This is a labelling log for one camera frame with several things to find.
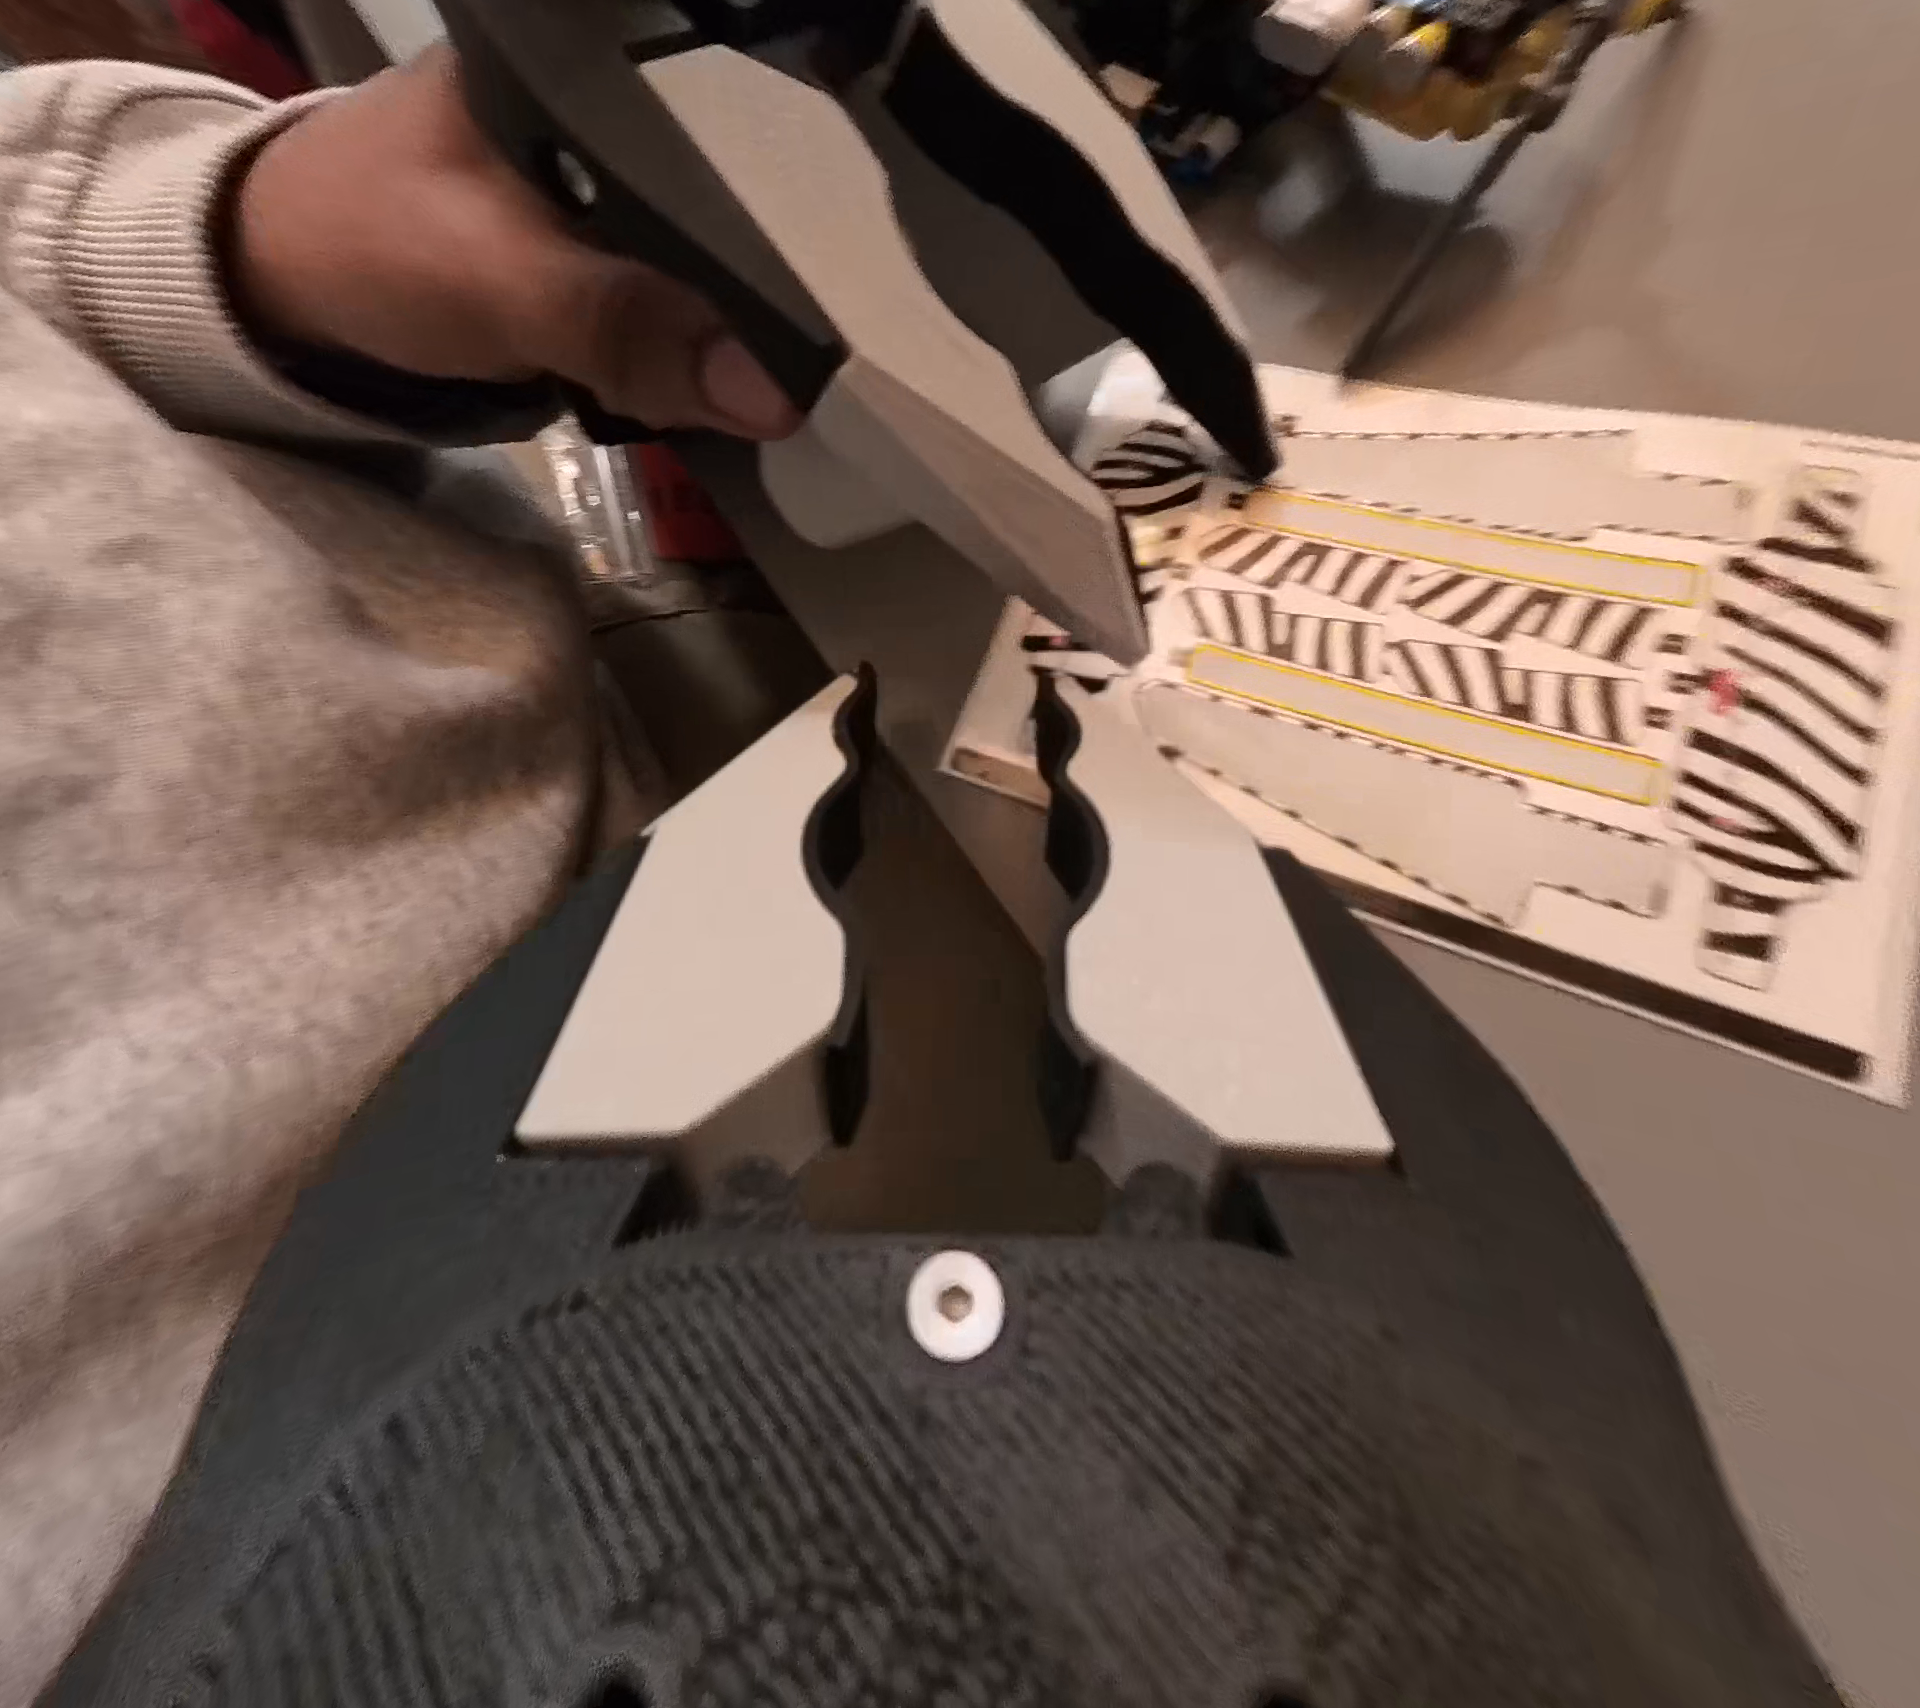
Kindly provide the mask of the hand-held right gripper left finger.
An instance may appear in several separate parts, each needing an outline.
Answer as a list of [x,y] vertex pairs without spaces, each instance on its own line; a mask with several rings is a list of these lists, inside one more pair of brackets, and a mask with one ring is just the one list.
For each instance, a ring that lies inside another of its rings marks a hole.
[[684,1184],[797,1175],[869,1094],[848,891],[876,736],[869,665],[665,808],[513,1124],[530,1155],[656,1152]]

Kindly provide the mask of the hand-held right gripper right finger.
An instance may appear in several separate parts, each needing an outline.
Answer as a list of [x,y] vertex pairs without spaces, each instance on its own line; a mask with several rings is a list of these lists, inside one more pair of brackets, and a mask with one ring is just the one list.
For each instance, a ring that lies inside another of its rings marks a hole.
[[1037,1102],[1058,1162],[1386,1168],[1393,1141],[1266,849],[1138,729],[1121,691],[1035,691],[1045,958]]

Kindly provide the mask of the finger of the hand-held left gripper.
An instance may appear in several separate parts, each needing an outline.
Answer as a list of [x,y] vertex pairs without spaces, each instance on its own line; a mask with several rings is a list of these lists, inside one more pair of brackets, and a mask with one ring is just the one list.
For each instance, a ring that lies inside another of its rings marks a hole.
[[1006,214],[1248,483],[1280,465],[1236,305],[1134,125],[1026,0],[907,0],[882,102]]
[[851,116],[716,44],[650,60],[637,78],[843,346],[810,410],[813,440],[1000,593],[1138,665],[1145,619],[1118,517],[1052,445],[1011,365],[924,277]]

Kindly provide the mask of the zebra striped sticker sheet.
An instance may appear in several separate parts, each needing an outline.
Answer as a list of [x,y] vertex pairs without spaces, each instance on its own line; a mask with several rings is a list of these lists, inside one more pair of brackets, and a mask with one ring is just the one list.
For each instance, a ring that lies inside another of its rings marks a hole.
[[1908,1102],[1915,443],[1261,366],[1240,487],[1134,350],[1075,457],[1147,655],[1011,601],[939,768],[1044,803],[1041,673],[1113,684],[1379,928]]

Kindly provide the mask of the person's left forearm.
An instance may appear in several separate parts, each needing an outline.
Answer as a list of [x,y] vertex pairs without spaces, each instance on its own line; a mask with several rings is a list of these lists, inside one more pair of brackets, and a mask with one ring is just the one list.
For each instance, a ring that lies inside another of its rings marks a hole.
[[167,424],[367,449],[369,421],[283,376],[238,320],[223,237],[243,168],[331,90],[288,102],[152,64],[4,74],[4,298]]

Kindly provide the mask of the person's left hand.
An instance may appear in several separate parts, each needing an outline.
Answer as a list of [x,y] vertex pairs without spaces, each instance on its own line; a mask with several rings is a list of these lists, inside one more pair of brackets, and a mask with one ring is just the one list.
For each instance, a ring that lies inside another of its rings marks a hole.
[[243,167],[227,285],[279,346],[429,380],[553,378],[650,431],[791,436],[804,415],[698,292],[572,232],[482,137],[435,43]]

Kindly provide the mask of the clear plastic bag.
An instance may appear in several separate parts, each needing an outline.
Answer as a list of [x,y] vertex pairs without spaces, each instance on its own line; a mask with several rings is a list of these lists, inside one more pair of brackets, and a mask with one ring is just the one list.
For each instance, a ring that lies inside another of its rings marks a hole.
[[601,445],[562,415],[534,449],[530,476],[589,581],[640,591],[746,561],[731,524],[663,443]]

